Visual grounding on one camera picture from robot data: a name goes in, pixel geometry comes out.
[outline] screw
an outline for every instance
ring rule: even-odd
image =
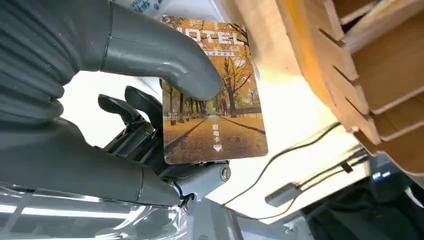
[[[221,179],[226,182],[228,179],[230,179],[231,176],[231,169],[228,166],[224,166],[221,169]]]
[[[147,126],[144,128],[144,135],[150,136],[153,133],[154,129],[151,124],[147,124]]]

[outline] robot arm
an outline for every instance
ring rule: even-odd
[[[108,0],[0,1],[0,182],[175,205],[150,169],[89,146],[59,116],[80,70],[157,76],[196,99],[222,80],[190,38]]]

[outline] dark fabric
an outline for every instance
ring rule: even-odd
[[[423,240],[424,209],[406,195],[408,186],[424,203],[424,190],[399,173],[360,181],[303,212],[316,240]]]

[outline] wooden slat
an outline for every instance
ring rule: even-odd
[[[424,126],[424,94],[415,96],[388,111],[374,115],[380,137],[391,141]]]
[[[423,9],[424,0],[383,0],[346,33],[343,41],[355,53]]]
[[[351,125],[351,129],[358,127],[373,144],[380,144],[382,141],[377,132],[374,120],[368,115],[362,115],[358,112],[340,93],[333,88],[330,82],[327,82],[329,91],[331,92],[332,100],[337,107],[341,119],[345,120],[347,124]]]
[[[424,91],[424,11],[353,54],[370,111],[381,114]]]
[[[348,24],[348,23],[352,22],[353,20],[369,13],[376,5],[377,5],[377,1],[372,1],[368,4],[366,4],[366,5],[358,8],[356,11],[341,17],[340,23],[342,25]]]
[[[333,0],[333,2],[338,17],[342,19],[355,14],[356,11],[364,6],[374,4],[376,0]]]
[[[370,112],[361,85],[347,80],[332,65],[323,65],[323,69],[324,74],[328,76],[328,81],[332,83],[333,87],[342,96],[345,96],[359,112],[365,115]]]
[[[370,153],[386,153],[403,171],[424,176],[424,126],[380,145],[370,142],[363,132],[355,132],[354,135]]]
[[[319,52],[320,56],[317,61],[337,67],[351,81],[358,78],[352,56],[343,46],[342,42],[336,42],[331,36],[327,35],[325,32],[319,31],[317,28],[312,28],[311,33],[315,42],[316,51]]]
[[[307,24],[304,0],[278,0],[276,3],[283,17],[287,35],[302,75],[313,93],[325,105],[332,105],[321,68],[317,62],[318,57],[311,37],[311,29]]]
[[[345,36],[332,0],[304,0],[310,21],[335,40]]]

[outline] wire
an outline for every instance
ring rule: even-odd
[[[230,202],[232,202],[234,199],[240,197],[241,195],[245,194],[246,192],[248,192],[249,190],[251,190],[258,182],[259,180],[261,180],[262,176],[264,175],[265,171],[267,170],[267,168],[271,165],[271,163],[273,163],[278,157],[290,153],[294,150],[298,150],[298,149],[302,149],[302,148],[306,148],[309,147],[315,143],[317,143],[318,141],[320,141],[323,137],[325,137],[329,132],[331,132],[332,130],[334,130],[335,128],[337,128],[338,126],[340,126],[340,122],[336,122],[333,123],[326,131],[324,131],[319,137],[317,137],[315,140],[302,144],[302,145],[298,145],[298,146],[294,146],[294,147],[290,147],[287,148],[279,153],[277,153],[276,155],[274,155],[273,157],[271,157],[271,159],[268,161],[268,163],[265,165],[265,167],[263,168],[262,172],[259,174],[259,177],[256,179],[256,181],[250,186],[248,187],[246,190],[242,191],[241,193],[237,194],[235,197],[231,198],[230,200],[228,200],[227,202],[225,202],[223,204],[223,206],[229,204]]]
[[[360,158],[359,160],[357,160],[357,161],[353,162],[352,164],[350,164],[350,166],[351,167],[354,167],[354,166],[356,166],[358,164],[361,164],[361,163],[365,162],[365,160],[367,160],[367,159],[368,159],[368,157],[367,156],[364,156],[364,157]],[[322,172],[322,174],[324,174],[325,172],[328,172],[328,171],[331,171],[331,169],[330,168],[327,169],[327,171]],[[272,215],[272,216],[266,216],[266,217],[249,217],[249,216],[245,216],[245,215],[239,214],[237,212],[234,212],[234,214],[237,215],[239,218],[250,219],[250,220],[265,220],[265,219],[272,219],[272,218],[279,217],[279,216],[284,215],[285,213],[287,213],[290,210],[290,208],[293,206],[293,204],[295,203],[296,199],[298,197],[300,197],[300,195],[302,195],[304,192],[308,191],[309,189],[311,189],[311,188],[313,188],[313,187],[321,184],[325,180],[327,180],[327,179],[329,179],[329,178],[331,178],[331,177],[333,177],[333,176],[335,176],[337,174],[340,174],[340,173],[342,173],[344,171],[345,171],[344,169],[340,169],[338,171],[335,171],[335,172],[333,172],[333,173],[331,173],[331,174],[323,177],[322,179],[320,179],[319,181],[315,182],[314,184],[308,186],[307,188],[303,189],[297,197],[293,198],[293,200],[290,202],[290,205],[288,205],[288,207],[283,212],[281,212],[279,214]]]
[[[323,170],[323,171],[315,174],[314,176],[310,177],[308,180],[302,182],[302,184],[299,185],[299,188],[305,186],[307,183],[313,181],[314,179],[318,178],[319,176],[321,176],[321,175],[323,175],[323,174],[325,174],[325,173],[327,173],[327,172],[329,172],[329,171],[331,171],[333,169],[336,169],[336,168],[340,167],[340,164],[346,163],[346,162],[348,162],[350,160],[353,160],[353,159],[356,159],[356,158],[360,158],[360,157],[362,157],[362,156],[364,156],[366,154],[367,154],[367,150],[365,150],[365,148],[359,149],[358,151],[354,152],[353,154],[351,154],[350,156],[348,156],[343,161],[341,161],[339,163],[336,163],[335,165],[333,165],[333,166],[331,166],[331,167],[329,167],[329,168],[327,168],[327,169],[325,169],[325,170]]]
[[[242,219],[250,219],[250,220],[265,220],[265,219],[272,219],[272,218],[275,218],[275,217],[279,217],[279,216],[281,216],[281,215],[283,215],[283,214],[285,214],[285,213],[287,213],[289,210],[290,210],[290,208],[293,206],[293,204],[295,203],[295,201],[296,201],[296,199],[298,198],[298,196],[297,197],[295,197],[295,198],[293,198],[293,200],[291,200],[291,202],[290,202],[290,205],[288,205],[288,207],[282,212],[282,213],[279,213],[279,214],[276,214],[276,215],[273,215],[273,216],[266,216],[266,217],[250,217],[250,216],[245,216],[245,215],[242,215],[242,214],[240,214],[240,213],[237,213],[237,212],[234,212],[234,214],[235,215],[237,215],[237,217],[239,217],[239,218],[242,218]]]

